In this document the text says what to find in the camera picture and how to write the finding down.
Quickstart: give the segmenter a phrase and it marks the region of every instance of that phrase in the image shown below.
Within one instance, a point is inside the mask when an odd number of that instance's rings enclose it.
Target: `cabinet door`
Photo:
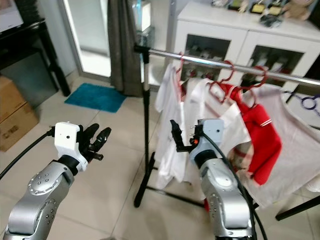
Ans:
[[[320,54],[320,43],[249,31],[237,64],[267,66],[269,70],[303,77]],[[240,83],[254,82],[255,76],[241,74]],[[268,79],[268,83],[293,91],[298,84]]]
[[[246,30],[179,20],[174,52],[182,52],[185,55],[202,57],[208,60],[229,60],[235,63],[246,34]],[[179,66],[179,61],[174,61],[174,63]],[[181,80],[186,80],[190,76],[220,80],[227,78],[229,75],[229,70],[203,67],[186,62],[182,68]]]

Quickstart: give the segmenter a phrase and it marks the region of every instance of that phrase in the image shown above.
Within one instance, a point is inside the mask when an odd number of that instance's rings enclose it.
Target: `red shirt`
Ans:
[[[281,152],[281,139],[262,105],[256,104],[253,107],[248,107],[242,102],[238,87],[229,84],[223,85],[226,93],[229,92],[229,97],[237,103],[253,144],[254,154],[248,173],[259,185],[263,185],[267,182]]]

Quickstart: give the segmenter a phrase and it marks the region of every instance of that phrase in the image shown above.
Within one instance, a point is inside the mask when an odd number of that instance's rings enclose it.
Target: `black cable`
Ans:
[[[234,178],[236,179],[237,181],[237,184],[238,184],[238,188],[240,190],[240,192],[242,193],[245,201],[247,202],[248,206],[249,206],[249,211],[250,211],[250,221],[251,221],[251,226],[252,226],[252,237],[253,237],[253,240],[257,240],[257,233],[256,233],[256,229],[255,229],[255,221],[254,221],[254,217],[256,218],[257,222],[258,222],[258,225],[260,227],[260,230],[261,230],[261,233],[262,233],[262,236],[263,236],[263,239],[264,240],[268,240],[267,238],[267,235],[266,235],[266,232],[265,232],[265,229],[264,229],[264,226],[262,225],[261,221],[260,221],[260,218],[258,216],[258,214],[256,213],[255,209],[253,208],[253,204],[251,201],[249,201],[248,199],[248,196],[247,196],[247,193],[244,189],[244,186],[241,184],[237,174],[235,173],[234,171],[234,168],[232,167],[231,163],[227,160],[226,156],[224,155],[224,153],[221,151],[221,149],[217,146],[217,144],[211,140],[210,137],[208,137],[208,135],[206,135],[204,132],[202,132],[203,136],[214,146],[214,148],[219,152],[219,154],[221,155],[222,157],[222,161],[224,162],[224,164],[226,164],[229,169],[231,170]]]
[[[52,127],[51,130],[47,131],[33,143],[31,143],[25,150],[23,150],[12,162],[9,163],[8,166],[0,173],[0,180],[7,174],[7,172],[27,153],[30,149],[32,149],[35,145],[41,142],[47,136],[54,136],[55,127]]]
[[[263,239],[267,240],[267,239],[268,239],[267,234],[266,234],[266,232],[265,232],[265,229],[264,229],[264,227],[263,227],[263,225],[262,225],[262,222],[261,222],[261,220],[260,220],[260,218],[259,218],[256,210],[253,211],[253,214],[254,214],[254,216],[255,216],[256,221],[258,222],[258,225],[259,225],[259,227],[260,227],[260,230],[261,230],[261,234],[262,234]]]

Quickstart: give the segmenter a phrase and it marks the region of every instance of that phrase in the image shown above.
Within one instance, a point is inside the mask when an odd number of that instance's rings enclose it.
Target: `dark curtain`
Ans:
[[[108,38],[111,84],[127,96],[142,96],[140,56],[134,52],[137,39],[131,0],[108,0]]]

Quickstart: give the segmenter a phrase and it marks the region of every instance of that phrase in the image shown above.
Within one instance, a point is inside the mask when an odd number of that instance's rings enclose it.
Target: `robotic arm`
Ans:
[[[222,139],[224,122],[221,119],[199,120],[190,146],[184,146],[179,125],[174,120],[171,120],[171,125],[177,152],[189,152],[189,159],[199,168],[201,188],[209,204],[216,239],[248,239],[252,236],[248,203],[219,151],[204,137],[206,134],[218,145]]]
[[[53,160],[34,175],[27,190],[11,211],[3,240],[46,240],[59,204],[68,194],[74,176],[84,172],[93,160],[102,160],[97,152],[106,143],[111,129],[107,127],[90,143],[98,130],[97,123],[85,131],[81,125],[59,122],[55,125],[54,145],[58,160]]]

